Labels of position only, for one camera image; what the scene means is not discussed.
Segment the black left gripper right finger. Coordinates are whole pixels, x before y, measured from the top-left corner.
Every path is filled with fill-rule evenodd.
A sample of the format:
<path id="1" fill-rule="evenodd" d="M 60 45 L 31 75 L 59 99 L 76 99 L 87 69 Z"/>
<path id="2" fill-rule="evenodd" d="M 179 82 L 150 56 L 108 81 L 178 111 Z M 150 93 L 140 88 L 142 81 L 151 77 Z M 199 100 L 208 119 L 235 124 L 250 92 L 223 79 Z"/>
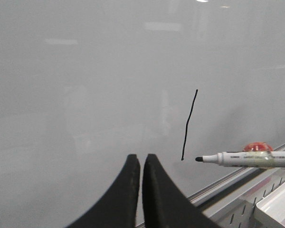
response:
<path id="1" fill-rule="evenodd" d="M 148 154 L 142 180 L 147 228 L 218 228 L 182 194 L 155 154 Z"/>

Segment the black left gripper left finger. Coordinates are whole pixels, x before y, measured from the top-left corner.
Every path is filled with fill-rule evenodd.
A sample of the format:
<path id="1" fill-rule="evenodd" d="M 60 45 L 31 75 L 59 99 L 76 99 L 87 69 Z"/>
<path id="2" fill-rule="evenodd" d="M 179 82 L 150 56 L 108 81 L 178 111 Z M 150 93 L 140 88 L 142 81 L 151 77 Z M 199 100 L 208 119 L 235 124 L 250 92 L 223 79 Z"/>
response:
<path id="1" fill-rule="evenodd" d="M 69 228 L 134 228 L 140 187 L 140 163 L 129 154 L 120 173 L 98 200 Z"/>

